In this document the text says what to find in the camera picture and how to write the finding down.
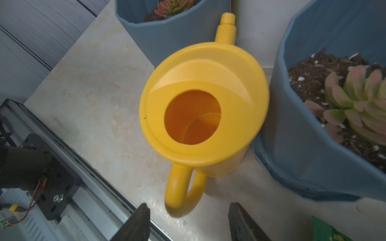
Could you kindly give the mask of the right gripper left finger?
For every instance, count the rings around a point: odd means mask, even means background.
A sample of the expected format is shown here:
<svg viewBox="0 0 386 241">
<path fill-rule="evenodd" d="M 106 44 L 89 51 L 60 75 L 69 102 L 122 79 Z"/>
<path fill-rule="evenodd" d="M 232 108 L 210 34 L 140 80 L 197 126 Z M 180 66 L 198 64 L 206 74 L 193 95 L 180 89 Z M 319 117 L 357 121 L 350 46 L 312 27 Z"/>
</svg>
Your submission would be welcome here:
<svg viewBox="0 0 386 241">
<path fill-rule="evenodd" d="M 147 241 L 150 236 L 150 209 L 142 203 L 110 241 Z"/>
</svg>

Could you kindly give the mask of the blue pot pink succulent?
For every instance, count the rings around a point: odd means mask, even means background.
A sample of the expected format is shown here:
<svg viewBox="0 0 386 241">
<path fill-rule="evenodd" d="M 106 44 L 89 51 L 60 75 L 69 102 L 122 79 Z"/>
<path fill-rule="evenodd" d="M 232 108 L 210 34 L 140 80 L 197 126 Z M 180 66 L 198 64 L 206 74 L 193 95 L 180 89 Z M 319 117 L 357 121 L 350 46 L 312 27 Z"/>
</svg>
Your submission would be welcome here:
<svg viewBox="0 0 386 241">
<path fill-rule="evenodd" d="M 386 176 L 335 143 L 290 86 L 289 67 L 326 50 L 386 64 L 385 1 L 311 1 L 291 19 L 279 44 L 256 158 L 284 188 L 314 201 L 386 199 Z"/>
</svg>

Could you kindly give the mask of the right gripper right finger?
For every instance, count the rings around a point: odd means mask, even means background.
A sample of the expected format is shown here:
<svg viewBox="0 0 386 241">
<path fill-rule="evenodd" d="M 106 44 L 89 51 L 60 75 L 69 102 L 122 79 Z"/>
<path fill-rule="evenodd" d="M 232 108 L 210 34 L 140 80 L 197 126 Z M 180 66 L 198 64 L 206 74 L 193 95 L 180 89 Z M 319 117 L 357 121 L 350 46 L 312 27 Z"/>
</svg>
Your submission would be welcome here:
<svg viewBox="0 0 386 241">
<path fill-rule="evenodd" d="M 270 241 L 268 235 L 241 204 L 237 202 L 230 204 L 228 220 L 233 241 Z"/>
</svg>

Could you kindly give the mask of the green Fox's candy bag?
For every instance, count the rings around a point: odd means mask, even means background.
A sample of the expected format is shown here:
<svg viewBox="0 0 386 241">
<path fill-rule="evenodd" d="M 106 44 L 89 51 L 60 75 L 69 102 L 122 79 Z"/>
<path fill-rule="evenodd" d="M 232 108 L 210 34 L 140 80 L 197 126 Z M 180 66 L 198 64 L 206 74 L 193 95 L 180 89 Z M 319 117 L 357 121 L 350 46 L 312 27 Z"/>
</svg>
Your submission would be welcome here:
<svg viewBox="0 0 386 241">
<path fill-rule="evenodd" d="M 315 216 L 312 216 L 312 225 L 313 241 L 352 241 L 351 238 Z"/>
</svg>

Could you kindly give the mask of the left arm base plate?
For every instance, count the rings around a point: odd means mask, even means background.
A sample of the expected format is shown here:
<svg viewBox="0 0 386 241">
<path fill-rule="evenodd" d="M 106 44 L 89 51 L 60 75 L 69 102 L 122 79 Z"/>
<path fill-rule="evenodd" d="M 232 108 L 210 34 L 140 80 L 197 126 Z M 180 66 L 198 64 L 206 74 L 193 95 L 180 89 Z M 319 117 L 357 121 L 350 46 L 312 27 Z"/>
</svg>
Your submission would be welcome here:
<svg viewBox="0 0 386 241">
<path fill-rule="evenodd" d="M 48 157 L 49 165 L 43 175 L 47 180 L 37 205 L 48 221 L 58 219 L 77 192 L 81 179 L 39 135 L 29 134 L 23 146 L 40 151 Z"/>
</svg>

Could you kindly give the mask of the front aluminium rail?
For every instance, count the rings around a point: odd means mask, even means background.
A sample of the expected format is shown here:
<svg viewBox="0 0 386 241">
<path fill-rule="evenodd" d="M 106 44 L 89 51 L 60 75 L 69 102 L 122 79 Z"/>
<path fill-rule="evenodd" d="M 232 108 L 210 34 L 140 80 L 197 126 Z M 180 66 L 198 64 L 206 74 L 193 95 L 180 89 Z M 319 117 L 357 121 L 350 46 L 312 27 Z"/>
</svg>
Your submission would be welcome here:
<svg viewBox="0 0 386 241">
<path fill-rule="evenodd" d="M 110 241 L 138 208 L 100 173 L 43 124 L 23 104 L 6 99 L 1 104 L 15 130 L 19 146 L 29 134 L 39 135 L 81 179 L 61 216 L 48 221 L 37 202 L 47 180 L 32 190 L 1 188 L 1 240 L 3 241 Z M 168 235 L 150 220 L 148 241 L 167 241 Z"/>
</svg>

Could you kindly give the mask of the yellow watering can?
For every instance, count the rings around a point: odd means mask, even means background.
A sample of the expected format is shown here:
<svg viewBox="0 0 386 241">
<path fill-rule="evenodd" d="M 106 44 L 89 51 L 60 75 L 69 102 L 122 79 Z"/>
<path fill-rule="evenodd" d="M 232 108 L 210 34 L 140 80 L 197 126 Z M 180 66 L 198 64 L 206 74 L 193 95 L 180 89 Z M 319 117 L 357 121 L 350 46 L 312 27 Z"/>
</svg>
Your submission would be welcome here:
<svg viewBox="0 0 386 241">
<path fill-rule="evenodd" d="M 235 15 L 224 13 L 213 42 L 165 59 L 150 76 L 139 120 L 150 146 L 172 163 L 165 208 L 174 218 L 201 200 L 208 178 L 235 171 L 260 131 L 269 86 L 257 60 L 235 45 Z"/>
</svg>

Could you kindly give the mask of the blue pot red succulent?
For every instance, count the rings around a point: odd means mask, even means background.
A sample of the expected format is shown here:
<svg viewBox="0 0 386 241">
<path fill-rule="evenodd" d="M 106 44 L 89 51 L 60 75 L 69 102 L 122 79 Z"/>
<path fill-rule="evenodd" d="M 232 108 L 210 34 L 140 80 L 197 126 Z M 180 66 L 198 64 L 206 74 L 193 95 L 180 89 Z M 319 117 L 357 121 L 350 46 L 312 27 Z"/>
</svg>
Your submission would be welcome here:
<svg viewBox="0 0 386 241">
<path fill-rule="evenodd" d="M 115 4 L 116 17 L 154 67 L 187 46 L 213 41 L 222 14 L 231 7 L 230 1 L 198 1 L 175 16 L 147 22 L 159 1 Z"/>
</svg>

